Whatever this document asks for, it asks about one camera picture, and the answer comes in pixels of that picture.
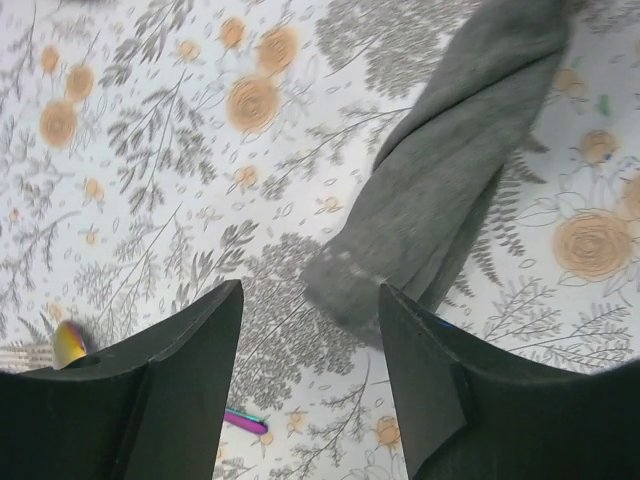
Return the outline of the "grey cloth napkin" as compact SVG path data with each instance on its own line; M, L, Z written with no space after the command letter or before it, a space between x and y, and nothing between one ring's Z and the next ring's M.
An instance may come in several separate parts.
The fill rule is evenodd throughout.
M382 145L342 230L305 267L312 305L373 347L382 285L438 308L568 41L565 1L480 5Z

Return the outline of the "gold spoon purple handle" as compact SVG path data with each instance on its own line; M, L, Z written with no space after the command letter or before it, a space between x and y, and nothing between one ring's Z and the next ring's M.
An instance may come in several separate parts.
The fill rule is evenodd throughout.
M68 320L56 327L52 347L54 362L59 368L65 368L88 355L85 337L79 325ZM258 436L268 432L268 426L263 420L230 408L225 409L224 421Z

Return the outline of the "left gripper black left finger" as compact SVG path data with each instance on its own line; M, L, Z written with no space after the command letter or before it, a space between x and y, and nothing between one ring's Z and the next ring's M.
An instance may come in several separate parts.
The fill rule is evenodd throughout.
M66 368L1 376L5 479L209 479L243 312L239 281Z

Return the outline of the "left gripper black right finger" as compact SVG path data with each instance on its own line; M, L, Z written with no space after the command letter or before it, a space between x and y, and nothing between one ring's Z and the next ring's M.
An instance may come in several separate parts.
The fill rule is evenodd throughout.
M412 479L635 479L639 365L588 375L516 356L379 293L379 322Z

